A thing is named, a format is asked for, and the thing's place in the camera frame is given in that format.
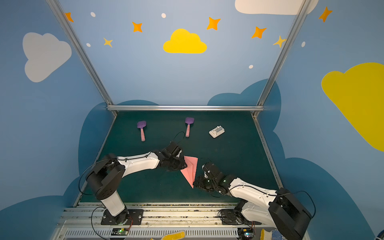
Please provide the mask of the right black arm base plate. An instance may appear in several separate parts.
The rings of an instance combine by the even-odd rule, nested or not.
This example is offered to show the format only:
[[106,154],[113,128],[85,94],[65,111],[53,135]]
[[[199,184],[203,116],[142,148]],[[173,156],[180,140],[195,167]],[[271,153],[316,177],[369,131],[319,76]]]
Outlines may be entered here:
[[241,212],[231,209],[222,209],[218,212],[218,217],[223,225],[261,225],[260,222],[247,220]]

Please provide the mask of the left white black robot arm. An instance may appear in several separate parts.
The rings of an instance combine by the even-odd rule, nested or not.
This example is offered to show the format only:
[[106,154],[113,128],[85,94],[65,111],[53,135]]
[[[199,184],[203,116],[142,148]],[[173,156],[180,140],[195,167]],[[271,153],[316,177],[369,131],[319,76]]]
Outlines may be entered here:
[[165,168],[167,171],[183,170],[187,167],[183,149],[175,142],[161,151],[130,157],[117,157],[114,154],[106,155],[101,161],[95,163],[86,177],[96,199],[106,208],[101,225],[125,226],[140,225],[143,210],[129,210],[118,194],[118,187],[127,175]]

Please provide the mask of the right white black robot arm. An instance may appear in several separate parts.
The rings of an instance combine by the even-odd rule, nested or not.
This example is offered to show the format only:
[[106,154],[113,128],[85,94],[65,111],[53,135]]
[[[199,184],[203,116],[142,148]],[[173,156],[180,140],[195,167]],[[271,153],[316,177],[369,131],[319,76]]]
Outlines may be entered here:
[[194,181],[194,186],[208,193],[240,199],[234,209],[219,211],[225,225],[247,225],[250,223],[276,228],[287,240],[304,238],[310,221],[314,217],[285,188],[264,189],[233,175],[223,174],[213,163],[203,165],[203,174]]

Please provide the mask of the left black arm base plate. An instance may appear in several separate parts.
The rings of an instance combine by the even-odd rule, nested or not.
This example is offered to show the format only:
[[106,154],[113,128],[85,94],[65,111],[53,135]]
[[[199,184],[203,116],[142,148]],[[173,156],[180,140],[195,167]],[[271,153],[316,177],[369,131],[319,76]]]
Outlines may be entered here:
[[125,209],[114,217],[108,210],[105,210],[101,225],[141,225],[143,214],[143,209]]

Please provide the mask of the pink square paper sheet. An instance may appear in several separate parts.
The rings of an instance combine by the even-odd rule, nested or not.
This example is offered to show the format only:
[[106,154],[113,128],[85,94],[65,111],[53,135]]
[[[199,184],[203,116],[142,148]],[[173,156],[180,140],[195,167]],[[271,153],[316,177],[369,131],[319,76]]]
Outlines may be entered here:
[[187,167],[182,169],[181,173],[193,189],[198,166],[198,158],[184,156],[184,160],[187,164]]

